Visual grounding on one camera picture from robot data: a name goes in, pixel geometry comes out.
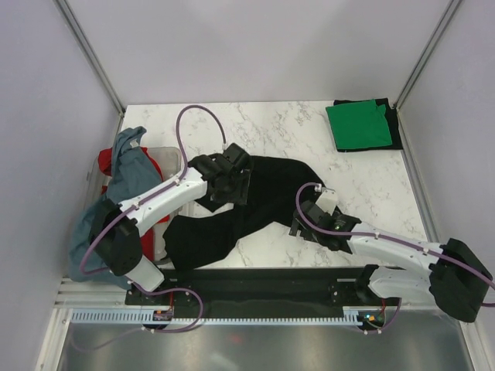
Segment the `folded green t-shirt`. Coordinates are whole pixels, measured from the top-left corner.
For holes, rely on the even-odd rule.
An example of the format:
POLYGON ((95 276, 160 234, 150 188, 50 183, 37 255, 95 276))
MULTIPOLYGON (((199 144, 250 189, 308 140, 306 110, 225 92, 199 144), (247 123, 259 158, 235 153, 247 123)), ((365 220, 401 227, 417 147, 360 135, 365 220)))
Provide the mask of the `folded green t-shirt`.
POLYGON ((336 149, 367 150, 393 143, 385 104, 376 100, 337 104, 326 108, 336 149))

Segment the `left aluminium frame post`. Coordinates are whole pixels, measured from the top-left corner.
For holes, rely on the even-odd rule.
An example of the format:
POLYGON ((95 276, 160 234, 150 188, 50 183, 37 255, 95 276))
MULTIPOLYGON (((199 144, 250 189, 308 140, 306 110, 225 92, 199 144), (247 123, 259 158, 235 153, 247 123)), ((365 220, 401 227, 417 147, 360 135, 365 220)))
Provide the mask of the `left aluminium frame post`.
POLYGON ((91 45, 90 40, 88 39, 82 25, 77 19, 74 10, 71 8, 70 3, 66 0, 53 0, 53 3, 62 15, 67 26, 69 27, 73 38, 76 40, 84 57, 89 63, 90 68, 93 70, 94 74, 99 80, 113 107, 118 112, 118 115, 120 117, 123 117, 125 115, 125 107, 120 97, 118 96, 117 91, 113 87, 113 84, 111 83, 106 71, 104 70, 101 61, 94 51, 94 48, 91 45))

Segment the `blue-grey t-shirt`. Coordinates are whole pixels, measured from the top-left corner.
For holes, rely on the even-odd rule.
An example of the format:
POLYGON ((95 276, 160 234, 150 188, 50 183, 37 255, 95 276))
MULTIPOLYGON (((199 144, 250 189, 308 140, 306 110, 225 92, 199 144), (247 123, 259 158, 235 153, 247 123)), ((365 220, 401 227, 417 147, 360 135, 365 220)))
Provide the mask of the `blue-grey t-shirt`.
POLYGON ((84 210, 74 224, 68 250, 68 276, 72 281, 96 281, 129 289, 125 277, 116 277, 109 271, 84 275, 80 263, 90 246, 89 235, 97 208, 106 199, 118 204, 149 191, 162 182, 162 178, 149 157, 140 147, 146 129, 142 126, 127 128, 115 139, 111 149, 111 180, 108 190, 84 210))

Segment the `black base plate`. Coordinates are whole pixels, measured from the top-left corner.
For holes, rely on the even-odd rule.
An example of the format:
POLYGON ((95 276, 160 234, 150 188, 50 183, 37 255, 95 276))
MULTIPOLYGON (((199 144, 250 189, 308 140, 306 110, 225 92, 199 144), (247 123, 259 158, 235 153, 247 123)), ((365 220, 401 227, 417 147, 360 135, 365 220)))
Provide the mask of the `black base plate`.
POLYGON ((183 292, 148 296, 132 288, 127 305, 172 305, 182 314, 202 315, 335 315, 345 307, 393 306, 397 298, 381 299, 360 283, 362 267, 224 268, 177 272, 163 270, 160 290, 183 292))

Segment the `right aluminium frame post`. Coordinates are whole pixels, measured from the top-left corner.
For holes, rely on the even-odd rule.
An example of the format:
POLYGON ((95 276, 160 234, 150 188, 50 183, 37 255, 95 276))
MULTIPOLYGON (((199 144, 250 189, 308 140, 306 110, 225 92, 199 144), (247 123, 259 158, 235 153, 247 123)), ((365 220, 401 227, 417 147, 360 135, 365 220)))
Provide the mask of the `right aluminium frame post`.
POLYGON ((425 44, 425 47, 410 72, 405 85, 402 87, 397 100, 394 102, 393 108, 399 110, 404 105, 463 3, 463 0, 448 1, 445 10, 442 12, 439 21, 428 38, 428 42, 425 44))

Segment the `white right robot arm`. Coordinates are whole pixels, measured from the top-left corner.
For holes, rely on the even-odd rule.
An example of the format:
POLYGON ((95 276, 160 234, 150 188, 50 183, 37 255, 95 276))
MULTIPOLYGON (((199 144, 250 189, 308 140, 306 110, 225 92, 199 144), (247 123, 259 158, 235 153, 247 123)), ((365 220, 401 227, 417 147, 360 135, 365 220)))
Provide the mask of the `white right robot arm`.
POLYGON ((480 259, 462 241, 430 243, 390 235, 356 217, 328 213, 317 203, 297 203, 291 234, 331 251, 372 257, 383 267, 370 265, 354 285, 356 299, 372 304, 378 298, 433 302, 447 315, 474 322, 493 280, 480 259))

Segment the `black t-shirt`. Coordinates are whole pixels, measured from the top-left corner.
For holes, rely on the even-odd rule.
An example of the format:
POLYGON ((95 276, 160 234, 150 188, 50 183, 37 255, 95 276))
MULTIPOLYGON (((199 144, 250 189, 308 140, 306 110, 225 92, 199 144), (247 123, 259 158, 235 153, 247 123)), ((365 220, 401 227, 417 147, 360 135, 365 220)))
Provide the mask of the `black t-shirt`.
MULTIPOLYGON (((403 148, 402 142, 401 142, 401 137, 399 135, 399 130, 398 130, 398 115, 397 111, 393 108, 391 108, 389 101, 387 98, 378 98, 378 99, 371 99, 371 100, 376 100, 378 105, 385 104, 387 111, 385 114, 385 117, 387 119, 389 128, 390 128, 390 133, 391 137, 393 140, 393 143, 387 147, 381 147, 381 148, 372 148, 372 149, 367 149, 367 150, 354 150, 354 151, 339 151, 338 152, 357 152, 357 151, 369 151, 369 150, 401 150, 403 148)), ((335 100, 333 102, 333 105, 337 104, 346 104, 346 103, 355 103, 355 102, 361 102, 364 100, 335 100)))
POLYGON ((203 218, 172 219, 163 239, 175 269, 189 271, 223 260, 239 239, 271 223, 290 227, 299 188, 308 182, 324 184, 305 162, 264 156, 253 161, 246 205, 203 218))

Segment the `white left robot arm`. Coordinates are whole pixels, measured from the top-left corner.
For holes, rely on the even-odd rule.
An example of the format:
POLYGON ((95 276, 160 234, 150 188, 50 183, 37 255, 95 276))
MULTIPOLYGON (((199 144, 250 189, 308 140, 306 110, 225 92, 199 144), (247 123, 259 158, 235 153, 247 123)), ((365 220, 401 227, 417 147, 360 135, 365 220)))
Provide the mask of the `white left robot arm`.
POLYGON ((247 203, 254 167, 250 155, 201 155, 186 172, 153 189, 118 204, 106 200, 97 211, 90 230, 90 248, 109 271, 124 276, 153 304, 169 297, 163 273, 142 253, 141 236, 163 217, 203 197, 223 205, 247 203))

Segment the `clear plastic bin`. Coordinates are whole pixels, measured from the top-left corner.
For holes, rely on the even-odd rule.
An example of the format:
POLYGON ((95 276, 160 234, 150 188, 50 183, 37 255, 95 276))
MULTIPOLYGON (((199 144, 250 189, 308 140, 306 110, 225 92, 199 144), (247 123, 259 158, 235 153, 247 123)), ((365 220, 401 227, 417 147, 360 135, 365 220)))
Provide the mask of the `clear plastic bin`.
MULTIPOLYGON (((182 156, 178 148, 175 147, 157 147, 148 148, 148 154, 155 160, 160 168, 162 177, 167 180, 180 172, 180 167, 183 163, 182 156)), ((84 200, 84 209, 92 205, 102 194, 104 188, 110 181, 110 176, 105 175, 99 167, 98 160, 94 160, 93 167, 88 173, 88 190, 84 200)), ((153 248, 145 248, 145 256, 153 259, 154 262, 164 262, 166 258, 165 241, 162 237, 172 219, 179 214, 183 207, 174 210, 168 216, 161 219, 152 228, 153 231, 153 248)))

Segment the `aluminium frame post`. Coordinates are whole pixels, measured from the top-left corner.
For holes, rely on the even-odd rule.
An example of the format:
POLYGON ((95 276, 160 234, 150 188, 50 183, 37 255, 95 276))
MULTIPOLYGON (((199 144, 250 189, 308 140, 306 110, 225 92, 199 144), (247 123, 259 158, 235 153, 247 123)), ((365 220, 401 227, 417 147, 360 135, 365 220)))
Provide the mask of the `aluminium frame post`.
POLYGON ((70 3, 66 0, 53 0, 53 3, 62 15, 67 26, 69 27, 73 38, 76 40, 84 57, 89 63, 90 68, 93 70, 94 74, 99 80, 113 107, 118 112, 118 115, 120 117, 123 117, 125 115, 125 107, 120 97, 118 96, 117 91, 113 87, 113 84, 111 83, 106 71, 104 70, 101 61, 94 51, 94 48, 91 45, 90 40, 88 39, 82 25, 77 19, 74 10, 71 8, 70 3))
POLYGON ((397 100, 394 102, 393 108, 399 110, 404 105, 463 3, 463 0, 448 1, 445 10, 442 12, 439 21, 428 38, 428 42, 425 44, 425 47, 410 72, 405 85, 402 87, 397 100))

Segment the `folded black t-shirt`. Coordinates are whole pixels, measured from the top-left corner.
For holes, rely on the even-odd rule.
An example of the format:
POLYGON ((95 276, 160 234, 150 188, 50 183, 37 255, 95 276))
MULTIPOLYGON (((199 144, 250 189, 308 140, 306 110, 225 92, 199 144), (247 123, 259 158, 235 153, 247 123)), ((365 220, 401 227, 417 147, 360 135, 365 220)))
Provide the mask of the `folded black t-shirt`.
MULTIPOLYGON (((339 151, 338 152, 357 152, 357 151, 369 151, 369 150, 401 150, 403 148, 402 142, 401 142, 401 137, 399 135, 399 130, 398 130, 398 115, 397 111, 393 108, 391 108, 389 101, 387 98, 378 98, 378 99, 371 99, 371 100, 376 100, 378 105, 385 104, 387 111, 385 114, 385 117, 387 119, 389 128, 390 128, 390 133, 391 137, 393 140, 393 143, 387 147, 381 147, 381 148, 372 148, 372 149, 367 149, 367 150, 354 150, 354 151, 339 151)), ((346 103, 355 103, 355 102, 361 102, 364 100, 335 100, 333 102, 333 105, 337 104, 346 104, 346 103)))

